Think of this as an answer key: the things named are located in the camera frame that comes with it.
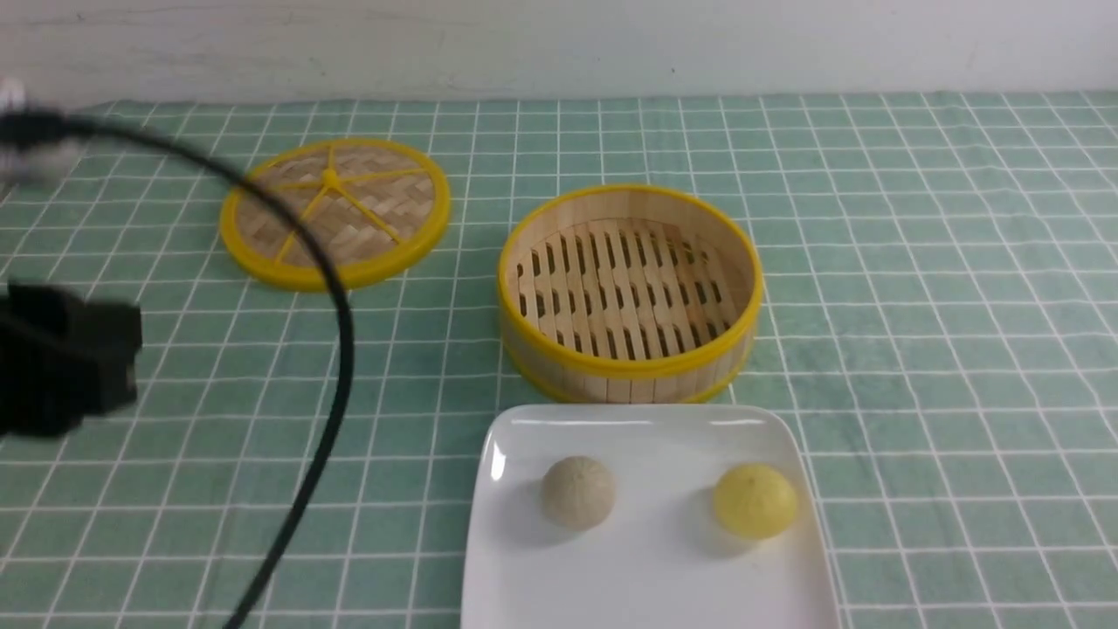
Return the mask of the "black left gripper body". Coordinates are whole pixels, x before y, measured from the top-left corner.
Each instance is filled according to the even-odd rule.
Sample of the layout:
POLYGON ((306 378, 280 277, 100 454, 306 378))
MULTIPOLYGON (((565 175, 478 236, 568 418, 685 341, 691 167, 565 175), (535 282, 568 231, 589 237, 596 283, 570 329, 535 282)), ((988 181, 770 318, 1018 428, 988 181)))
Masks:
POLYGON ((138 399, 142 309, 56 284, 9 282, 1 299, 1 433, 63 438, 138 399))

